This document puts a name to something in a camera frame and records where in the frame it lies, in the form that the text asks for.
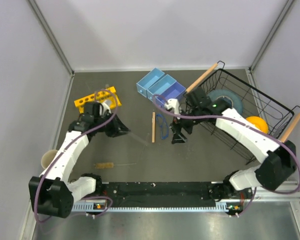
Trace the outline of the test tube brush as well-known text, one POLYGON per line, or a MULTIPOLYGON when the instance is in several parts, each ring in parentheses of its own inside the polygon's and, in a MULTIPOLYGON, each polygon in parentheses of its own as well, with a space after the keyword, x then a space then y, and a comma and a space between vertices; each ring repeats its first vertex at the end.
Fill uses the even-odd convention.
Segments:
POLYGON ((124 164, 115 164, 113 162, 102 162, 102 163, 95 163, 94 166, 96 169, 112 169, 114 167, 125 167, 125 166, 133 166, 136 163, 124 163, 124 164))

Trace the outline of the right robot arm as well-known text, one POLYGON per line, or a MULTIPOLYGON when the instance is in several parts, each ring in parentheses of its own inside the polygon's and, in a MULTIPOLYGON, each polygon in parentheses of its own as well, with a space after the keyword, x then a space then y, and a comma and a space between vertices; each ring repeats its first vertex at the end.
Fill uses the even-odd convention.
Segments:
POLYGON ((180 109, 176 98, 170 98, 164 104, 166 110, 174 113, 170 124, 172 144, 186 142, 182 130, 191 134, 195 125, 207 121, 243 145, 259 162, 258 166, 234 171, 224 179, 223 192, 227 197, 235 198, 242 190, 255 187, 275 191, 297 170, 295 144, 291 141, 283 143, 259 130, 224 96, 213 99, 198 88, 188 93, 186 100, 190 107, 188 112, 180 109))

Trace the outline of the wooden stick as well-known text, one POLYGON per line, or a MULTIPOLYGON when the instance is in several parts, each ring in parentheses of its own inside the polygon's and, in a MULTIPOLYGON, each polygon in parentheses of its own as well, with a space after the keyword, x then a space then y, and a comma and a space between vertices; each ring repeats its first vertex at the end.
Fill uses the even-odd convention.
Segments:
POLYGON ((155 143, 156 133, 156 113, 152 112, 152 125, 151 125, 151 143, 155 143))

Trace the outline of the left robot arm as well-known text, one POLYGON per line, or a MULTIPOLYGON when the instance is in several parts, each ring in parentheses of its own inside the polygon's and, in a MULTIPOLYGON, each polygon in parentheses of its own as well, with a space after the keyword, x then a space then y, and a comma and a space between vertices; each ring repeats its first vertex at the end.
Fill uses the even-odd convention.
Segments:
POLYGON ((87 102, 84 112, 69 125, 51 163, 40 176, 30 179, 30 201, 36 215, 64 219, 70 215, 76 202, 87 196, 96 199, 103 194, 104 187, 99 175, 84 173, 74 182, 69 182, 69 177, 82 151, 97 133, 115 138, 130 132, 110 105, 109 100, 87 102))

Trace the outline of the blue safety glasses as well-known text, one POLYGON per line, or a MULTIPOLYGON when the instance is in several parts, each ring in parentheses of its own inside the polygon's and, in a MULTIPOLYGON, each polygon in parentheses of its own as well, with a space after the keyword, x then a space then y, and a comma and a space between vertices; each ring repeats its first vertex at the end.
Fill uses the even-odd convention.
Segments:
POLYGON ((167 139, 169 137, 169 125, 166 121, 166 118, 162 114, 158 113, 155 115, 155 120, 160 129, 160 139, 167 139))

